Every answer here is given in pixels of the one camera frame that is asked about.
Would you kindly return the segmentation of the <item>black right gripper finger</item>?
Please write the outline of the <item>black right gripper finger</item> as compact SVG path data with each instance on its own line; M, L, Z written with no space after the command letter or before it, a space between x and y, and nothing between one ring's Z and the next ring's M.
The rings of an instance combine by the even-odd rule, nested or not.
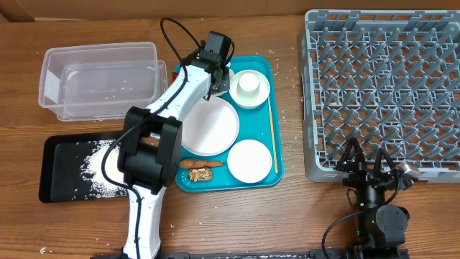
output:
M364 151L356 137L350 138L344 153L337 162L338 169L365 169Z
M386 164L389 166L390 174L393 174L396 165L390 157L389 153L383 147L380 147L377 150L376 158L374 161L373 174L379 175L382 172L382 158L385 159Z

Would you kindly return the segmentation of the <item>white plastic cup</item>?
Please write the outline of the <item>white plastic cup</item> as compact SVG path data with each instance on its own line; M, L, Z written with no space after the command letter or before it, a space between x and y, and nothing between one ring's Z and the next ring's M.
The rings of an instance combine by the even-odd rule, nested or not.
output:
M239 87L245 92L254 92L259 88L259 79L253 73L245 73L239 78Z

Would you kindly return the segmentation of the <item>large pink plate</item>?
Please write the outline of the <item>large pink plate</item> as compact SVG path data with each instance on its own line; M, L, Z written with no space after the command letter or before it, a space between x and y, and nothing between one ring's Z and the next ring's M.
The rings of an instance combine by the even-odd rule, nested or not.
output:
M239 116L230 103L212 96L200 100L183 122L182 146L192 154L213 156L230 148L239 134Z

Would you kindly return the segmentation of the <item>red snack wrapper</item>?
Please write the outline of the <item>red snack wrapper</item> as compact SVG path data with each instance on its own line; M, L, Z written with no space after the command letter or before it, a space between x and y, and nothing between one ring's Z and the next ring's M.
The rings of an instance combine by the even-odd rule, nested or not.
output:
M175 81L176 78L178 77L179 73L177 72L172 72L172 81Z

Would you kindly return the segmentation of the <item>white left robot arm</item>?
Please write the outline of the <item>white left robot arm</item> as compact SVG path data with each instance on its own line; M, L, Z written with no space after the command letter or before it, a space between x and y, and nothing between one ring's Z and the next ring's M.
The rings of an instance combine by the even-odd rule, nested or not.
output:
M141 109L126 113L119 138L117 167L129 195L129 230L121 258L157 258L160 216L166 188L175 180L181 154L183 121L201 99L229 90L234 43L211 31L208 39L180 62L166 92Z

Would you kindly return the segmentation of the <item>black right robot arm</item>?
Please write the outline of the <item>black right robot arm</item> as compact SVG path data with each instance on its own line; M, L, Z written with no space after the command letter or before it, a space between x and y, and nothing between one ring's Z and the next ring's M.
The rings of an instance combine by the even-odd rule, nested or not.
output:
M355 193L356 211L332 225L356 217L359 238L341 253L341 257L408 259L409 252L400 246L405 243L410 214L406 208L391 202L413 183L410 176L395 165L383 147L377 150L374 165L370 168L355 137L347 142L335 169L348 174L343 184Z

